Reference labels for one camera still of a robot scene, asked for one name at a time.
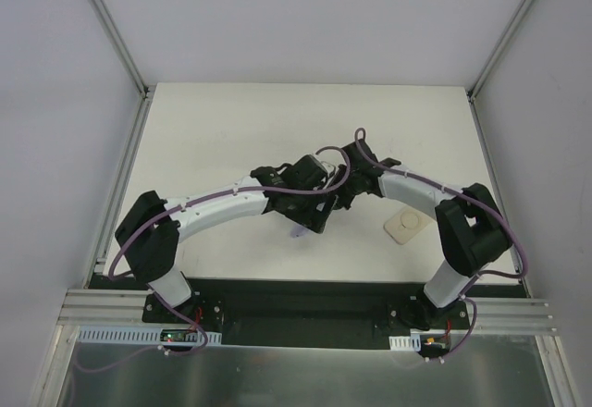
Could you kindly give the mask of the lavender phone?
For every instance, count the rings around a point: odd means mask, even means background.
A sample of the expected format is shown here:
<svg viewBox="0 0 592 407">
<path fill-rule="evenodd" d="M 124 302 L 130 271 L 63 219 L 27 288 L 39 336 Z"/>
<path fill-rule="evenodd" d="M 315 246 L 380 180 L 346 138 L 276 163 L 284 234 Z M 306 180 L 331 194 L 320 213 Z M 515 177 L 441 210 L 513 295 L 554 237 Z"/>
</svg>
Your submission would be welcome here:
<svg viewBox="0 0 592 407">
<path fill-rule="evenodd" d="M 290 231 L 290 237 L 292 239 L 299 239 L 311 233 L 311 230 L 302 225 L 296 224 Z"/>
</svg>

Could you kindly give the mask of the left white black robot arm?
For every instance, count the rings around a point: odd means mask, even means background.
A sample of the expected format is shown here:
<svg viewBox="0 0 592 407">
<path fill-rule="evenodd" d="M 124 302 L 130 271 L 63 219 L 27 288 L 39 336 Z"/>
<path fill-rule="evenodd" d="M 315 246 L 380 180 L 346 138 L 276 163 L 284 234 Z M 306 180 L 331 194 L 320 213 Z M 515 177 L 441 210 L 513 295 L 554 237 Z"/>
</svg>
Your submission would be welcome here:
<svg viewBox="0 0 592 407">
<path fill-rule="evenodd" d="M 260 166 L 248 176 L 210 194 L 162 198 L 146 191 L 115 231 L 129 274 L 164 300 L 174 322 L 195 312 L 193 290 L 175 265 L 179 245 L 209 228 L 246 216 L 277 213 L 310 231 L 323 231 L 346 176 L 344 165 L 332 166 L 314 154 L 295 164 Z"/>
</svg>

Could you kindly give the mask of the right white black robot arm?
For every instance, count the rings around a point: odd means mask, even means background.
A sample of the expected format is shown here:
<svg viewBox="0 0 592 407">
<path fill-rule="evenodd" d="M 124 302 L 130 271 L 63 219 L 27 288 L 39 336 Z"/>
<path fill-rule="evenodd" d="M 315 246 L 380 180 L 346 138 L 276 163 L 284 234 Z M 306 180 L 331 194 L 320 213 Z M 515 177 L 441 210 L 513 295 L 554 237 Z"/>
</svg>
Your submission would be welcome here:
<svg viewBox="0 0 592 407">
<path fill-rule="evenodd" d="M 393 159 L 379 162 L 363 140 L 343 151 L 351 170 L 338 189 L 337 209 L 350 208 L 355 197 L 367 193 L 406 204 L 437 223 L 443 262 L 398 314 L 407 327 L 426 331 L 440 326 L 480 272 L 512 247 L 508 225 L 489 189 L 475 183 L 455 190 Z"/>
</svg>

